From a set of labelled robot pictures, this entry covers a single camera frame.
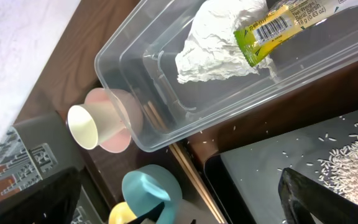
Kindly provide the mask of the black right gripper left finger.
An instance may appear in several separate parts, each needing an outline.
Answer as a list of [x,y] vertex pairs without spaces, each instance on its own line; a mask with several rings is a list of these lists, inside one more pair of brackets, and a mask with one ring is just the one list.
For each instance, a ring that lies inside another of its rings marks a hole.
[[80,173],[61,170],[0,201],[0,224],[71,223],[80,192]]

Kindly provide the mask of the green yellow snack wrapper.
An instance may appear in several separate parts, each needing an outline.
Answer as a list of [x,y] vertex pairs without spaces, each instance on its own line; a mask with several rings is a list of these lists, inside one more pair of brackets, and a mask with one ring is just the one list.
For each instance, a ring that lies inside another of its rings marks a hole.
[[297,33],[346,9],[358,0],[286,0],[276,3],[263,19],[234,32],[237,44],[251,67]]

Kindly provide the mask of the white paper napkin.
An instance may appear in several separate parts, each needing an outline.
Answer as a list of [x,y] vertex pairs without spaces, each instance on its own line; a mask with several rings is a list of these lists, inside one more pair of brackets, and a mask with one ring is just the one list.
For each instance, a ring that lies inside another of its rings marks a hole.
[[259,74],[263,68],[276,77],[270,57],[251,67],[234,37],[235,31],[267,13],[266,0],[205,1],[194,16],[183,50],[175,57],[178,83],[226,80]]

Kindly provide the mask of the light blue plastic bowl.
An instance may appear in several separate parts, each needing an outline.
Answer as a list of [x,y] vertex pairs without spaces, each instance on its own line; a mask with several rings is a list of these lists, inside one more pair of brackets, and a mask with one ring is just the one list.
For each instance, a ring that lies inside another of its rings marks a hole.
[[183,198],[176,178],[164,167],[155,164],[128,172],[122,180],[122,194],[137,217],[164,203],[156,224],[173,224]]

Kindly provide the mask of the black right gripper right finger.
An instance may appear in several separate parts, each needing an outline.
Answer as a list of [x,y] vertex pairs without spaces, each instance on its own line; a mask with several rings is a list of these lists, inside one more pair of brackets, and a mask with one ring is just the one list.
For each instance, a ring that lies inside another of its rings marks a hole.
[[278,193],[288,223],[358,223],[358,205],[291,168],[282,171]]

